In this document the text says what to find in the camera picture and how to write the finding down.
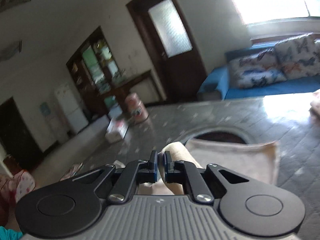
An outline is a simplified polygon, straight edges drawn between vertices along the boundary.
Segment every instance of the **throw pillow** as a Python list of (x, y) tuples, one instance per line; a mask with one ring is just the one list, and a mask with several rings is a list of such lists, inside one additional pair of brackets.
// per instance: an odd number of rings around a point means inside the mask
[(247, 70), (242, 73), (238, 80), (238, 86), (239, 88), (254, 88), (286, 80), (284, 74), (277, 69)]
[(288, 79), (320, 73), (320, 54), (312, 33), (282, 40), (275, 45), (275, 50)]
[(266, 49), (258, 54), (231, 60), (230, 65), (233, 73), (239, 78), (247, 70), (277, 68), (278, 62), (275, 50)]

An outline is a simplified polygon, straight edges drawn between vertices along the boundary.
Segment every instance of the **metal screw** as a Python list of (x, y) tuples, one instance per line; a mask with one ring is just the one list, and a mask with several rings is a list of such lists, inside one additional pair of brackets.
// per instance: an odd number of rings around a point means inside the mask
[(196, 196), (196, 200), (207, 203), (212, 200), (212, 197), (209, 196), (208, 194), (199, 194)]
[(110, 199), (111, 201), (121, 202), (121, 201), (124, 200), (124, 196), (121, 195), (121, 194), (111, 194), (111, 195), (109, 196), (109, 199)]

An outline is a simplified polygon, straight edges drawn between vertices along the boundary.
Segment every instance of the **turquoise sleeve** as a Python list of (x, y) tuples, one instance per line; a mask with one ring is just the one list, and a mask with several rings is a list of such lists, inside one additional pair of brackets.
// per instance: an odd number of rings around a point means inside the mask
[(21, 232), (16, 232), (12, 229), (0, 227), (0, 240), (18, 240), (23, 236)]

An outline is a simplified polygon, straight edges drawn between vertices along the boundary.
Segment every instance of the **triangular cutout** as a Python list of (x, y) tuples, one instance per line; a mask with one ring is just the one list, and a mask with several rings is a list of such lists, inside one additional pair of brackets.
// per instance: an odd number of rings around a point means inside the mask
[(225, 170), (219, 170), (221, 175), (231, 184), (238, 184), (238, 183), (243, 183), (243, 182), (248, 182), (249, 180), (242, 178), (236, 174), (233, 174), (229, 171)]

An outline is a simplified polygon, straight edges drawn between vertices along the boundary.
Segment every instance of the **blue sofa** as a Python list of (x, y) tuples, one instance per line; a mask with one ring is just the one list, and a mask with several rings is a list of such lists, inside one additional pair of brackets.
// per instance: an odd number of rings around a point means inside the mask
[[(275, 43), (254, 45), (247, 49), (229, 51), (225, 53), (227, 62), (243, 56), (259, 53), (262, 50), (273, 48)], [(224, 100), (232, 98), (259, 97), (268, 95), (314, 92), (320, 89), (320, 76), (303, 77), (271, 85), (239, 89), (230, 87), (229, 66), (225, 65), (214, 69), (202, 83), (197, 98), (200, 101)]]

